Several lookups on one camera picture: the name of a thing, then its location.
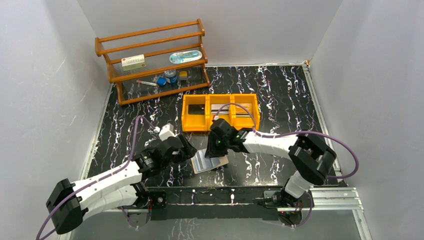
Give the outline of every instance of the white wall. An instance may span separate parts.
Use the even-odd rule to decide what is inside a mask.
[[[423,16],[423,1],[345,0],[311,61],[330,133],[359,155],[348,182],[374,240],[424,235]]]
[[[310,60],[342,0],[78,2],[99,38],[200,18],[209,64],[240,65]]]
[[[95,37],[76,0],[1,4],[1,239],[35,239],[56,183],[81,175],[109,87]]]

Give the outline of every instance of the robotic arm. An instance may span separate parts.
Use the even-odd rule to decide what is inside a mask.
[[[293,161],[297,171],[281,192],[264,194],[265,205],[270,207],[295,207],[305,192],[314,185],[324,184],[337,156],[325,141],[312,134],[263,137],[252,128],[237,130],[222,118],[214,120],[210,130],[205,157],[223,157],[231,149],[236,153],[265,153]]]
[[[175,135],[170,124],[162,127],[159,138],[157,145],[146,148],[129,163],[88,179],[71,183],[66,178],[58,182],[46,203],[49,213],[66,197],[77,193],[52,215],[56,232],[70,232],[85,219],[119,206],[143,207],[148,201],[151,205],[164,205],[166,194],[162,192],[161,196],[155,196],[158,193],[149,192],[141,181],[159,174],[170,165],[192,158],[196,149],[182,134]]]

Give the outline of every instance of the wooden rack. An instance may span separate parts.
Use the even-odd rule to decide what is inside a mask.
[[[179,29],[178,34],[175,35],[175,31],[172,32],[171,30]],[[163,37],[163,35],[166,35],[166,33],[163,32],[171,32],[171,36]],[[137,36],[148,36],[148,35],[154,35],[154,33],[161,32],[162,36],[157,37],[151,36],[148,38],[147,41],[140,42],[139,39],[137,39]],[[110,83],[115,83],[118,93],[118,101],[120,105],[125,104],[131,104],[143,100],[153,99],[157,97],[162,97],[166,95],[176,94],[180,92],[185,92],[193,89],[203,88],[210,86],[208,75],[206,74],[206,68],[205,64],[208,63],[208,57],[206,55],[202,37],[205,35],[205,29],[203,27],[203,24],[200,19],[197,19],[196,21],[189,21],[169,26],[163,26],[163,27],[157,27],[152,28],[148,30],[141,30],[141,31],[135,31],[130,33],[124,33],[120,35],[115,36],[109,36],[109,37],[103,37],[103,38],[95,38],[95,52],[98,57],[103,56],[104,60],[107,64],[107,78]],[[136,48],[142,48],[146,46],[152,46],[157,44],[163,44],[171,41],[177,41],[182,39],[188,39],[197,37],[198,40],[195,41],[195,43],[192,44],[186,44],[182,46],[172,47],[168,49],[163,50],[156,50],[148,53],[143,53],[145,58],[146,67],[135,69],[135,70],[127,70],[125,71],[122,68],[121,64],[121,58],[117,59],[110,59],[109,54],[112,53],[118,53],[122,51],[127,51],[131,49]],[[199,50],[202,53],[202,58],[195,61],[190,62],[184,62],[180,64],[173,64],[169,61],[169,56],[171,53],[175,52],[181,52],[184,50]],[[170,90],[165,90],[159,93],[155,94],[146,94],[144,96],[139,96],[131,99],[124,99],[123,91],[123,82],[124,81],[135,81],[137,78],[147,77],[151,75],[156,74],[162,74],[166,70],[171,69],[185,69],[185,68],[191,68],[195,66],[201,66],[203,70],[203,76],[204,76],[204,82],[195,84],[195,85],[188,85],[188,86],[182,86],[175,89],[173,87]]]

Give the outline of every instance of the tabletop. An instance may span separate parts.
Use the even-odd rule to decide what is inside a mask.
[[[202,78],[202,69],[192,67],[188,81]],[[128,159],[134,120],[144,115],[158,127],[170,123],[182,132],[181,110],[184,94],[257,94],[260,128],[265,133],[300,130],[322,132],[310,87],[300,65],[219,66],[207,67],[210,87],[120,106],[113,87],[94,148],[88,177],[112,169]],[[134,95],[145,85],[130,86]],[[136,152],[159,136],[143,123],[137,133]],[[206,133],[184,133],[198,150],[207,146]],[[263,153],[228,153],[229,164],[195,174],[191,161],[173,165],[157,176],[146,179],[147,187],[228,187],[283,186],[296,171],[289,159]]]

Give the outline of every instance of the yellow plastic bin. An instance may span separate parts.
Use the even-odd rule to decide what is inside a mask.
[[[237,104],[251,104],[251,114],[253,115],[254,121],[256,122],[256,129],[259,129],[259,121],[261,119],[261,114],[259,113],[258,107],[258,98],[256,94],[232,94],[234,102]],[[231,105],[233,110],[232,113],[232,125],[240,130],[241,128],[251,128],[253,126],[253,121],[250,117],[239,116],[244,114],[245,111],[236,105]]]
[[[184,95],[182,101],[182,131],[183,132],[205,132],[210,131],[215,110],[219,105],[227,103],[237,103],[248,106],[253,118],[256,121],[256,129],[259,129],[261,115],[259,113],[258,99],[256,94],[203,94]],[[220,114],[219,118],[225,119],[237,130],[241,128],[251,128],[252,119],[246,115],[245,111],[238,106],[230,105],[227,113]]]
[[[182,99],[182,131],[183,132],[205,132],[209,130],[208,95],[184,95]],[[189,114],[189,105],[204,105],[204,114]]]

